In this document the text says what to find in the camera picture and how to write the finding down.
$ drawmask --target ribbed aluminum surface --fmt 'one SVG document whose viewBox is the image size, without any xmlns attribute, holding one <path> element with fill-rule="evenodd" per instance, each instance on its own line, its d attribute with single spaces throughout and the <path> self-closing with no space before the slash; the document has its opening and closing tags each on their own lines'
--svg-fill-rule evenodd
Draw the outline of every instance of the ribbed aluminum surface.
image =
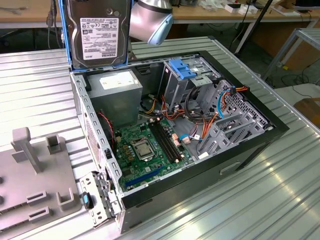
<svg viewBox="0 0 320 240">
<path fill-rule="evenodd" d="M 301 28 L 296 35 L 320 50 L 320 28 Z"/>
<path fill-rule="evenodd" d="M 16 239 L 320 239 L 320 141 L 311 124 L 219 43 L 207 37 L 133 44 L 138 58 L 209 51 L 290 130 L 247 168 L 120 236 L 114 221 L 93 230 L 81 211 Z M 95 169 L 76 117 L 63 50 L 0 55 L 0 151 L 13 128 L 32 141 L 66 138 L 75 179 Z"/>
</svg>

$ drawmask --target screw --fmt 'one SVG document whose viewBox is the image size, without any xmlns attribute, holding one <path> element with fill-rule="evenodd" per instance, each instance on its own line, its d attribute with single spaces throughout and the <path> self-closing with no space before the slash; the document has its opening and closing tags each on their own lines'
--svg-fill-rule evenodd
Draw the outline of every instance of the screw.
<svg viewBox="0 0 320 240">
<path fill-rule="evenodd" d="M 105 10 L 105 12 L 106 12 L 106 14 L 109 15 L 109 16 L 114 13 L 114 11 L 112 10 L 112 8 L 107 8 L 107 9 Z"/>
</svg>

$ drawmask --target motherboard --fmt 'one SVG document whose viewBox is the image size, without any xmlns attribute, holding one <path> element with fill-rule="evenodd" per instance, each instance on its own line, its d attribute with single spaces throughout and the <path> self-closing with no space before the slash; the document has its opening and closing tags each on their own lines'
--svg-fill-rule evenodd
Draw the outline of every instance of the motherboard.
<svg viewBox="0 0 320 240">
<path fill-rule="evenodd" d="M 194 163 L 165 118 L 121 128 L 115 136 L 116 157 L 122 171 L 119 184 L 124 191 Z"/>
</svg>

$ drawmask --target cpu socket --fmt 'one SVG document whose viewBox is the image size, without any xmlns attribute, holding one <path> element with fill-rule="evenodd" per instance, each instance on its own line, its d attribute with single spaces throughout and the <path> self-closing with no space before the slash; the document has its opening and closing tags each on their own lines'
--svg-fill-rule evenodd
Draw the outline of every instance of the cpu socket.
<svg viewBox="0 0 320 240">
<path fill-rule="evenodd" d="M 151 142 L 145 137 L 133 140 L 131 144 L 141 161 L 150 161 L 156 155 Z"/>
</svg>

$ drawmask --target green circuit board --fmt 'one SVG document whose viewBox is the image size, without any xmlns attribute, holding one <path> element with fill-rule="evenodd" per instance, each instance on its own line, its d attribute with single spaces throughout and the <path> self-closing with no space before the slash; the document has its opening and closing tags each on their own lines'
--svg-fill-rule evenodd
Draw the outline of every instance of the green circuit board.
<svg viewBox="0 0 320 240">
<path fill-rule="evenodd" d="M 165 118 L 160 121 L 160 124 L 166 129 L 168 135 L 175 133 Z M 121 128 L 115 131 L 115 135 L 118 136 L 116 159 L 122 171 L 119 184 L 124 192 L 194 163 L 183 145 L 175 148 L 184 157 L 179 162 L 170 162 L 149 128 L 148 122 Z M 130 181 L 140 177 L 145 178 L 147 174 L 152 176 L 128 185 Z"/>
</svg>

